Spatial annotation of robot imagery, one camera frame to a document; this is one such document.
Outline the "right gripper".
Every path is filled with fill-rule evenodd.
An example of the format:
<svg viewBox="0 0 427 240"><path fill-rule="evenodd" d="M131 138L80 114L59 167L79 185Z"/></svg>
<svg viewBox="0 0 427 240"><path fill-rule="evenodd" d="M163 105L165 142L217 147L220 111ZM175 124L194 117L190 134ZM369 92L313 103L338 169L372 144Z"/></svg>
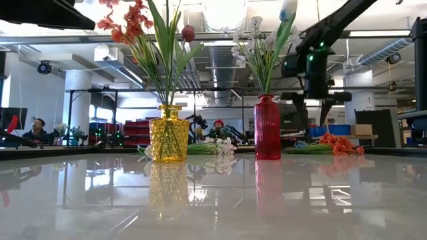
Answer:
<svg viewBox="0 0 427 240"><path fill-rule="evenodd" d="M296 77L304 90L305 99L316 99L322 101L320 113L320 125L324 125L326 118L335 101L350 102L350 92L329 93L327 72L328 56L333 55L332 49L317 49L310 51L307 55L293 53L284 57L281 68L282 77ZM300 116L304 131L308 132L308 110L304 100L294 102L295 108Z"/></svg>

